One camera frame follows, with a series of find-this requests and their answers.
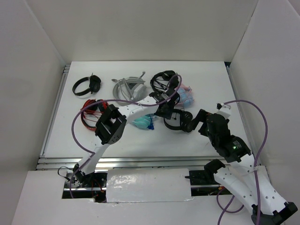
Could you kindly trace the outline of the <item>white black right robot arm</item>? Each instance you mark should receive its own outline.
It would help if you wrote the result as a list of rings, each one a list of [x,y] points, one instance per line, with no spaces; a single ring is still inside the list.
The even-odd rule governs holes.
[[[255,165],[255,157],[246,143],[230,133],[231,110],[222,106],[216,113],[203,109],[195,117],[202,122],[199,133],[209,138],[216,152],[229,166],[215,159],[204,167],[208,183],[217,182],[234,195],[251,213],[258,225],[280,225],[297,212],[293,202],[284,199],[272,186],[263,166]]]

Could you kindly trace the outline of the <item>black Panasonic headphones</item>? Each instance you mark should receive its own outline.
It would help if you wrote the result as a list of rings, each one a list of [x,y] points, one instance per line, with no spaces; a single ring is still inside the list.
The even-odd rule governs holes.
[[[163,121],[164,125],[173,131],[190,133],[195,129],[192,113],[184,109],[173,109],[171,117]]]

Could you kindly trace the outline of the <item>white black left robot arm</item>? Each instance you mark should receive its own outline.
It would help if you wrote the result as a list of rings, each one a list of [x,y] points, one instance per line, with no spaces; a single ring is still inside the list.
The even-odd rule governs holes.
[[[147,114],[169,119],[179,99],[180,95],[177,91],[171,90],[162,94],[152,92],[138,102],[127,101],[126,106],[116,107],[109,104],[96,122],[93,150],[83,147],[75,136],[75,122],[78,116],[88,109],[88,107],[83,108],[75,116],[71,125],[71,134],[75,143],[87,152],[87,155],[73,168],[72,176],[75,176],[75,181],[81,187],[86,187],[92,182],[92,174],[95,172],[98,161],[107,148],[121,139],[127,124]]]

